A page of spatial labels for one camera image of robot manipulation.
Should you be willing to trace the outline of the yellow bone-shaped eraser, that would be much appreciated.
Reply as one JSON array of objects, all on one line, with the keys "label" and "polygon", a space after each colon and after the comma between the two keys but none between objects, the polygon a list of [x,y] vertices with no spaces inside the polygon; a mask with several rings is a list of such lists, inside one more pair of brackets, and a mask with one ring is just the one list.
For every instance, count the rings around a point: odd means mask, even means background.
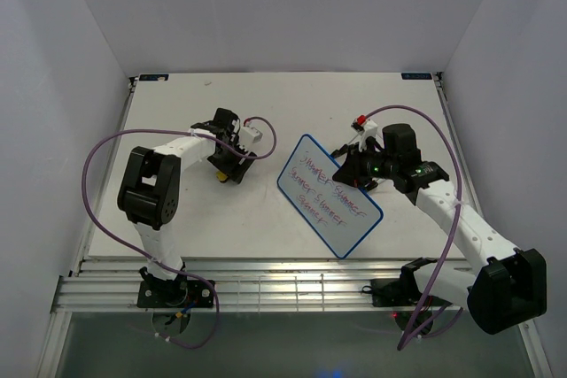
[{"label": "yellow bone-shaped eraser", "polygon": [[220,183],[225,183],[229,179],[229,177],[223,172],[217,172],[216,178]]}]

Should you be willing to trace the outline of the blue-framed whiteboard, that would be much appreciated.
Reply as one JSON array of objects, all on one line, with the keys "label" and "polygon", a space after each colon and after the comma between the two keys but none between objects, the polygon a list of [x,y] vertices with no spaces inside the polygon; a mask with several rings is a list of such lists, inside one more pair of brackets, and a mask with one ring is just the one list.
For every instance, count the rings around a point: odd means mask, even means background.
[{"label": "blue-framed whiteboard", "polygon": [[304,134],[276,185],[336,258],[345,259],[384,218],[363,190],[332,180],[338,163],[311,135]]}]

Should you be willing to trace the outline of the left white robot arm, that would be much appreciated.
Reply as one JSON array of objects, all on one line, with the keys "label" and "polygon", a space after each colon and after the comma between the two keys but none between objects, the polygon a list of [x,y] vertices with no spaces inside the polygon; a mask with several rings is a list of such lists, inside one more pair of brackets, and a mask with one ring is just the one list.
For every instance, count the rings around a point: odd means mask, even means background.
[{"label": "left white robot arm", "polygon": [[216,168],[219,181],[240,183],[256,157],[252,147],[261,138],[261,131],[219,108],[212,120],[192,125],[188,136],[130,152],[117,204],[150,255],[146,273],[161,280],[157,295],[166,305],[181,305],[188,296],[186,282],[177,278],[184,263],[171,225],[184,172],[205,159]]}]

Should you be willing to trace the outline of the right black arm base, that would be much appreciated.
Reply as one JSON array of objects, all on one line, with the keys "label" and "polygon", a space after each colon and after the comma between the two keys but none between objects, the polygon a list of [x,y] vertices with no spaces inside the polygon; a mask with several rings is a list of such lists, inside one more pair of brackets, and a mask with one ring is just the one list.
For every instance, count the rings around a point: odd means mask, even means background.
[{"label": "right black arm base", "polygon": [[372,279],[361,289],[362,294],[372,297],[374,307],[415,306],[421,298],[414,272],[438,261],[433,258],[418,258],[404,265],[398,278],[393,280]]}]

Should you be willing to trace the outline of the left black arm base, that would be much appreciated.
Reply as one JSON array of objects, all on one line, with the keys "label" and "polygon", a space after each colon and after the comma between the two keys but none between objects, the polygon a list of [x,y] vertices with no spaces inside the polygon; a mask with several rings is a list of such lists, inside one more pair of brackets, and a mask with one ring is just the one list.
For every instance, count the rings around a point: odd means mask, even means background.
[{"label": "left black arm base", "polygon": [[211,288],[215,282],[205,284],[200,280],[178,275],[173,280],[162,280],[150,274],[146,267],[139,270],[142,277],[136,306],[138,308],[212,308],[214,295]]}]

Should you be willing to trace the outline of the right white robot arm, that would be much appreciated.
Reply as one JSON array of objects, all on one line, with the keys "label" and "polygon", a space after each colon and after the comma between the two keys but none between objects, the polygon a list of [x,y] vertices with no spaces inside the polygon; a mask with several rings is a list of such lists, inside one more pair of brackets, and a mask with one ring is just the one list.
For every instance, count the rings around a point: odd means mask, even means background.
[{"label": "right white robot arm", "polygon": [[424,161],[408,124],[378,128],[368,119],[352,124],[359,140],[334,151],[346,158],[333,179],[349,187],[373,189],[379,180],[393,187],[446,234],[468,261],[462,272],[434,258],[404,265],[397,280],[375,289],[381,305],[419,305],[433,297],[470,313],[494,335],[547,310],[547,264],[535,249],[522,250],[464,204],[449,174]]}]

